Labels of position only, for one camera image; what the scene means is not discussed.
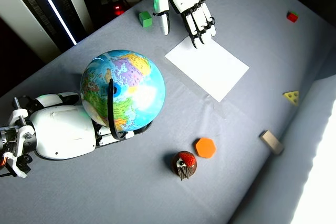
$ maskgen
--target orange hexagon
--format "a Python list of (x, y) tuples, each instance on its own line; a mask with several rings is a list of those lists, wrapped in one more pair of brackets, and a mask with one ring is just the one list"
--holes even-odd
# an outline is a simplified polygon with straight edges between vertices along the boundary
[(200, 157), (211, 158), (216, 152), (216, 145), (214, 141), (210, 138), (200, 138), (197, 141), (196, 145), (196, 152)]

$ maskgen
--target dark background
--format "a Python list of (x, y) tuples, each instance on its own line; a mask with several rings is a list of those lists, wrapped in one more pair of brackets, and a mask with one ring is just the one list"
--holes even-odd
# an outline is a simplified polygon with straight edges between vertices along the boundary
[[(109, 6), (99, 6), (96, 0), (84, 0), (95, 29), (112, 20), (115, 16), (105, 15)], [(336, 26), (336, 0), (299, 0), (327, 22)], [(0, 19), (0, 48), (2, 52), (2, 88), (0, 96), (28, 78), (44, 63), (25, 43)]]

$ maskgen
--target yellow triangle block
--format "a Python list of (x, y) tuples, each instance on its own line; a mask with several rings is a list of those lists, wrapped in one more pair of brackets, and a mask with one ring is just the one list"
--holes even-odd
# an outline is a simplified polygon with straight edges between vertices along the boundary
[(292, 103), (295, 106), (299, 105), (299, 91), (292, 91), (284, 93), (283, 95), (290, 103)]

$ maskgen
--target blue globe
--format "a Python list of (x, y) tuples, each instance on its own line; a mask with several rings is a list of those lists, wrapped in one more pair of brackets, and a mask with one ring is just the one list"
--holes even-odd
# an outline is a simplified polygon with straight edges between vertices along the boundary
[(90, 117), (109, 127), (107, 99), (111, 78), (116, 129), (134, 131), (152, 122), (165, 98), (162, 75), (151, 60), (127, 50), (101, 54), (85, 69), (80, 82), (80, 96)]

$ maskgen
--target red block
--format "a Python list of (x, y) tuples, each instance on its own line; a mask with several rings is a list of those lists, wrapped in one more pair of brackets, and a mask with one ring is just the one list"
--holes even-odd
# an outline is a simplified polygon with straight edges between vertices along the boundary
[(287, 13), (287, 19), (295, 23), (298, 20), (299, 16), (296, 15), (295, 13), (288, 12)]

